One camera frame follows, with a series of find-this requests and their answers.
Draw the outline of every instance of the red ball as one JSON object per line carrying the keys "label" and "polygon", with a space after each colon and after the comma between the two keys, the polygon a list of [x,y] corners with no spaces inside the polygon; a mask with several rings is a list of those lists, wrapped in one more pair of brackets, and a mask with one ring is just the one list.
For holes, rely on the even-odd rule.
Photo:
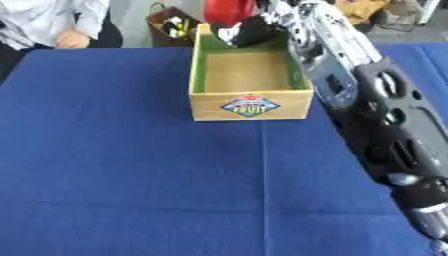
{"label": "red ball", "polygon": [[252,16],[255,0],[205,0],[204,17],[208,23],[234,25]]}

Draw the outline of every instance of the fruit box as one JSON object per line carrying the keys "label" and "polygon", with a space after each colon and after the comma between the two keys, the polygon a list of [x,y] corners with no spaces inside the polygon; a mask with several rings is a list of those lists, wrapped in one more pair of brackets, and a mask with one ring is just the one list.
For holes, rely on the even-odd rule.
{"label": "fruit box", "polygon": [[313,87],[286,37],[232,48],[199,25],[189,96],[196,121],[304,119]]}

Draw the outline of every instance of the person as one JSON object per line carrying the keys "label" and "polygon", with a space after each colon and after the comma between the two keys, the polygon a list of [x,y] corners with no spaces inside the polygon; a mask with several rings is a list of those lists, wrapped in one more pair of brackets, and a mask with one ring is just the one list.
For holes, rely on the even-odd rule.
{"label": "person", "polygon": [[119,48],[110,0],[0,0],[0,82],[35,49]]}

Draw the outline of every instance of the basket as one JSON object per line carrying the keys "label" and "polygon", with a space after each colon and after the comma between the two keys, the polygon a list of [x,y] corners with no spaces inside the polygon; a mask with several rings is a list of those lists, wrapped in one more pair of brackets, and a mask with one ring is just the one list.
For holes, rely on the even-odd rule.
{"label": "basket", "polygon": [[165,31],[163,31],[162,25],[163,23],[177,16],[182,20],[190,20],[190,31],[195,29],[200,21],[195,18],[189,16],[182,10],[177,7],[165,7],[162,3],[154,3],[151,5],[150,14],[146,18],[148,26],[151,30],[153,37],[153,46],[154,47],[193,47],[194,41],[190,37],[190,33],[187,33],[185,36],[173,38]]}

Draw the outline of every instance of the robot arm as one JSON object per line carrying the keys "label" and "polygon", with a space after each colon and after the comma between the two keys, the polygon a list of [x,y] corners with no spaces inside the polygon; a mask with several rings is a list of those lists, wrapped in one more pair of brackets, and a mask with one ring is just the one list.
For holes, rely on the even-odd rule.
{"label": "robot arm", "polygon": [[246,46],[289,34],[289,52],[371,178],[391,189],[417,231],[448,255],[448,134],[422,92],[334,6],[279,1],[232,28],[224,42]]}

